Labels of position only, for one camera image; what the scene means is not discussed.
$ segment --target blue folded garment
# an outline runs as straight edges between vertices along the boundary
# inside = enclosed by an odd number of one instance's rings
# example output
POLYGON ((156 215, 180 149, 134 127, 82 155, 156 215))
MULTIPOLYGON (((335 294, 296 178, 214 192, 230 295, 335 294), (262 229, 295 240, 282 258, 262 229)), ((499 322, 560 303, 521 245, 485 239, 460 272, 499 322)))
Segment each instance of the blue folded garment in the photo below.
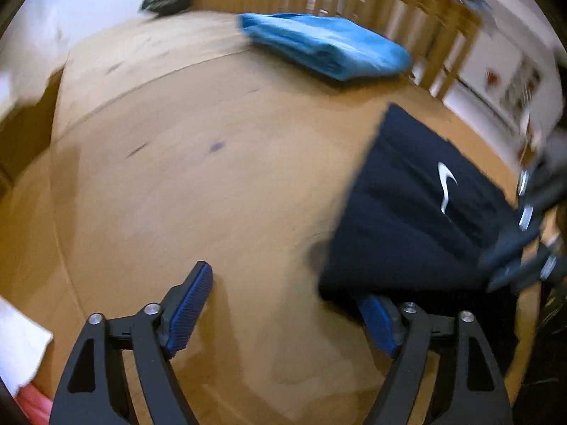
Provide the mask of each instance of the blue folded garment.
POLYGON ((241 14, 242 31, 293 61, 336 80, 397 75, 409 70, 404 48, 341 17, 241 14))

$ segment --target pink fabric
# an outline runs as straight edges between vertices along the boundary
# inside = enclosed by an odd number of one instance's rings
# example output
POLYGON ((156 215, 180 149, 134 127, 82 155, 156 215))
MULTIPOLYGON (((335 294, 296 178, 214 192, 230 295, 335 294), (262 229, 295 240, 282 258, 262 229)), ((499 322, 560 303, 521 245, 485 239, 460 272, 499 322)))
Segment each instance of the pink fabric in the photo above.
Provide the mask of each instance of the pink fabric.
POLYGON ((20 389, 16 403, 32 425, 49 425, 49 416, 53 401, 43 396, 32 384, 20 389))

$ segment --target wooden table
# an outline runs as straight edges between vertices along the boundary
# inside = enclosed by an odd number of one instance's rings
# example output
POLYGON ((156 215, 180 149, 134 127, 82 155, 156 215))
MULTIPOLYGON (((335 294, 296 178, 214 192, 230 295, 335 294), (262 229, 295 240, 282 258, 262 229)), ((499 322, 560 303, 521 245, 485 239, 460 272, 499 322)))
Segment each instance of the wooden table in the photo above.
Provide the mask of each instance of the wooden table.
MULTIPOLYGON (((0 291, 55 333, 42 389, 53 393, 90 313, 133 314, 206 260, 214 289, 173 362, 201 423, 362 423, 389 360, 319 300, 308 252, 331 235, 390 102, 513 198, 514 174, 426 91, 407 79, 325 82, 251 47, 233 16, 141 19, 79 45, 52 146, 0 208, 0 248, 11 251, 0 291)), ((520 300, 512 397, 537 296, 520 300)), ((139 404, 139 384, 132 392, 139 404)))

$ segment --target nike logo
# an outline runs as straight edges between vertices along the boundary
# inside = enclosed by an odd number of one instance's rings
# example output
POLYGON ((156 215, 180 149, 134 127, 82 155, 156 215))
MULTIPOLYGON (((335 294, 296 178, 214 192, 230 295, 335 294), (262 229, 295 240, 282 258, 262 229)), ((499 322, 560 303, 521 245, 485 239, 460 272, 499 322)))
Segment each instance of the nike logo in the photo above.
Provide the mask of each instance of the nike logo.
POLYGON ((447 204, 449 204, 449 190, 447 190, 447 177, 450 177, 457 183, 455 176, 449 171, 449 168, 445 166, 443 163, 439 163, 437 165, 437 169, 439 170, 439 180, 441 181, 441 187, 443 188, 443 202, 441 203, 441 212, 445 214, 445 210, 447 209, 447 204))

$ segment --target wooden crib rail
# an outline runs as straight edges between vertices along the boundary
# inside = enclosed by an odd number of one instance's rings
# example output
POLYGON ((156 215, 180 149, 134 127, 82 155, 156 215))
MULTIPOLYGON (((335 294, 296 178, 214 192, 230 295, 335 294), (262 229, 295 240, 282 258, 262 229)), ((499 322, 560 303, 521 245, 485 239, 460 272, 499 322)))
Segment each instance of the wooden crib rail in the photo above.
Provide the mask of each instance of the wooden crib rail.
POLYGON ((195 9, 341 16, 413 56, 416 83, 443 99, 475 40, 480 18, 454 0, 194 0, 195 9))

